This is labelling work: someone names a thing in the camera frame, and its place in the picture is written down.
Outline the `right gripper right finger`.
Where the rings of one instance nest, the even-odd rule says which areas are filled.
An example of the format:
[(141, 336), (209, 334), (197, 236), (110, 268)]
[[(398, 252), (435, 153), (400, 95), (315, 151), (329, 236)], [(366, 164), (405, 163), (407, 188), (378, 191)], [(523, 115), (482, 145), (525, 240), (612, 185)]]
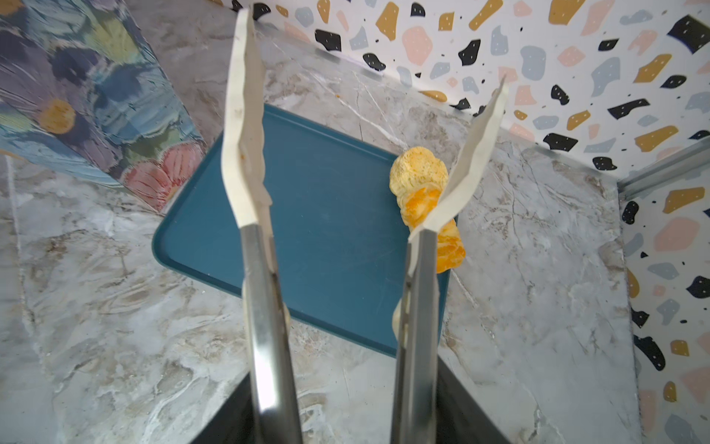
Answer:
[(436, 444), (510, 444), (441, 357), (437, 357)]

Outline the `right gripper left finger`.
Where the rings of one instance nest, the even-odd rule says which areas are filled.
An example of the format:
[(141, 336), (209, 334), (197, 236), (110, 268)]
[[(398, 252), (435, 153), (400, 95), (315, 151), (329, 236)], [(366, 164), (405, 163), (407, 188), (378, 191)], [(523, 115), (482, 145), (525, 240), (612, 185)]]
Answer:
[(255, 444), (255, 420), (249, 373), (192, 440), (192, 444), (247, 443)]

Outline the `white metal tongs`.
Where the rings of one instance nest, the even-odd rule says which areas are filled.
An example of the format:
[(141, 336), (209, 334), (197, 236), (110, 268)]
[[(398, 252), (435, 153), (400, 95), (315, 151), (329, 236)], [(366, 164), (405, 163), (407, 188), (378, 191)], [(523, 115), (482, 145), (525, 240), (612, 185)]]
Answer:
[[(264, 65), (253, 16), (242, 9), (236, 19), (227, 76), (221, 174), (240, 229), (245, 266), (242, 297), (255, 438), (260, 443), (288, 443), (301, 440), (301, 422), (288, 346), (288, 310), (277, 275), (272, 200), (264, 186), (263, 89)], [(436, 443), (437, 236), (473, 198), (495, 148), (507, 101), (508, 85), (500, 83), (471, 123), (438, 203), (408, 239), (390, 435), (394, 443)]]

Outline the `floral paper gift bag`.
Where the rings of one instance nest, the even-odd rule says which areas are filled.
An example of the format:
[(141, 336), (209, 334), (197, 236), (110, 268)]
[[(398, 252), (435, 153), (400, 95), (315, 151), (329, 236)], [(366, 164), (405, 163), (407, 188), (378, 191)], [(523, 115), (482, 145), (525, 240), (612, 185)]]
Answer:
[(123, 2), (5, 1), (1, 151), (162, 211), (207, 146)]

